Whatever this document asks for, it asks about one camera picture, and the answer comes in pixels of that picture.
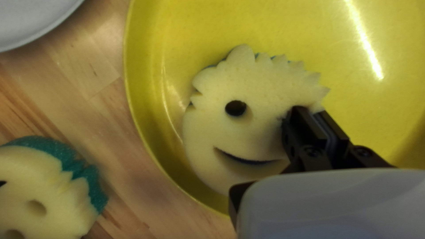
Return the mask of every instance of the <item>smiley face sponge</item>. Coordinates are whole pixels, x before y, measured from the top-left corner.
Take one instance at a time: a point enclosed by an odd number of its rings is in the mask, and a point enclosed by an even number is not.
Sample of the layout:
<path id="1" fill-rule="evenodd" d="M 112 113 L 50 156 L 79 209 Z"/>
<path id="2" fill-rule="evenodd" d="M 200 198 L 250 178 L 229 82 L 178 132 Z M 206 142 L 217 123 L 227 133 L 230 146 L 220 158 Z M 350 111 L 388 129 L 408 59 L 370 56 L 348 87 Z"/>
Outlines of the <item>smiley face sponge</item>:
<path id="1" fill-rule="evenodd" d="M 254 54 L 248 45 L 200 71 L 183 119 L 186 156 L 196 175 L 227 195 L 234 184 L 280 173 L 289 164 L 282 119 L 295 105 L 323 110 L 329 89 L 319 76 L 302 62 Z"/>
<path id="2" fill-rule="evenodd" d="M 0 147 L 0 239 L 79 239 L 108 199 L 94 166 L 57 140 L 28 136 Z"/>

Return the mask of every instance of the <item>screw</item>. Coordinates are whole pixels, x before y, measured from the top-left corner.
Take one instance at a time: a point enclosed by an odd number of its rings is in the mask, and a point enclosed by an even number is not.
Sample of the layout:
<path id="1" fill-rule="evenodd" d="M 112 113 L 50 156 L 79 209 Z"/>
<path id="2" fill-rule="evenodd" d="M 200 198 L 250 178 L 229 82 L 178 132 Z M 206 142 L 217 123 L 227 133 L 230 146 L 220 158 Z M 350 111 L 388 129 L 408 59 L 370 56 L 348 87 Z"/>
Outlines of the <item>screw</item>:
<path id="1" fill-rule="evenodd" d="M 322 156 L 322 153 L 320 152 L 320 150 L 314 147 L 305 148 L 304 152 L 307 153 L 308 156 L 313 158 L 318 158 Z"/>
<path id="2" fill-rule="evenodd" d="M 360 156 L 360 157 L 365 157 L 365 158 L 369 158 L 373 155 L 373 153 L 371 152 L 370 149 L 363 147 L 363 146 L 355 146 L 354 147 L 354 152 Z"/>

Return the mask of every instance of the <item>yellow sponge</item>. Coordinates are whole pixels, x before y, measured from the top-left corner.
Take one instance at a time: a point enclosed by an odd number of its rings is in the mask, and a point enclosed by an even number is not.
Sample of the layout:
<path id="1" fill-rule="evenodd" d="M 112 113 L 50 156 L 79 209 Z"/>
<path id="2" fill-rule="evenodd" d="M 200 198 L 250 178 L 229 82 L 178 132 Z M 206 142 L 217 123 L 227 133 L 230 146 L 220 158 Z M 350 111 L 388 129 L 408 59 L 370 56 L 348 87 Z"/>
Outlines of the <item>yellow sponge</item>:
<path id="1" fill-rule="evenodd" d="M 183 121 L 186 155 L 197 176 L 227 195 L 236 183 L 281 172 L 289 164 L 281 120 L 294 105 L 323 110 L 329 89 L 319 77 L 302 62 L 255 55 L 248 45 L 199 72 Z"/>
<path id="2" fill-rule="evenodd" d="M 51 153 L 36 149 L 41 141 Z M 63 158 L 73 156 L 63 145 L 25 137 L 0 147 L 0 239 L 79 239 L 90 230 L 100 213 L 90 179 L 76 177 L 81 161 L 74 160 L 75 171 L 63 170 L 72 163 Z"/>

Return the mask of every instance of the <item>sponge eye hole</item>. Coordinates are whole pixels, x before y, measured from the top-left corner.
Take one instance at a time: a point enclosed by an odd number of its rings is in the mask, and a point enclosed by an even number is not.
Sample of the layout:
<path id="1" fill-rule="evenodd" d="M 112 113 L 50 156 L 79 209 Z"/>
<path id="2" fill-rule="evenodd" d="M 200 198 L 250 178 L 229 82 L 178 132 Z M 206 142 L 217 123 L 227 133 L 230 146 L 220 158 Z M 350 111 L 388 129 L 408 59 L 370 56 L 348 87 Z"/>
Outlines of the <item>sponge eye hole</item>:
<path id="1" fill-rule="evenodd" d="M 240 100 L 233 100 L 227 103 L 224 108 L 226 113 L 230 116 L 239 117 L 247 110 L 247 104 Z"/>

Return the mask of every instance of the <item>wooden surface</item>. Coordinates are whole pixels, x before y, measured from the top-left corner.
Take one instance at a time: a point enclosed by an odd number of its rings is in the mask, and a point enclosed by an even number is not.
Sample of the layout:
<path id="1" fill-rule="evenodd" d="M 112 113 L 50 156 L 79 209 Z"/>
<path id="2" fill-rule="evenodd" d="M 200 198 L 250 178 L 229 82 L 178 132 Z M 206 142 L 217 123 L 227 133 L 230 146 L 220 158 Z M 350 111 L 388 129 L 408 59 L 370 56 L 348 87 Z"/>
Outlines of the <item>wooden surface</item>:
<path id="1" fill-rule="evenodd" d="M 86 239 L 232 239 L 230 220 L 180 191 L 147 154 L 122 74 L 128 0 L 86 0 L 64 23 L 0 53 L 0 144 L 43 135 L 99 166 L 110 201 Z"/>

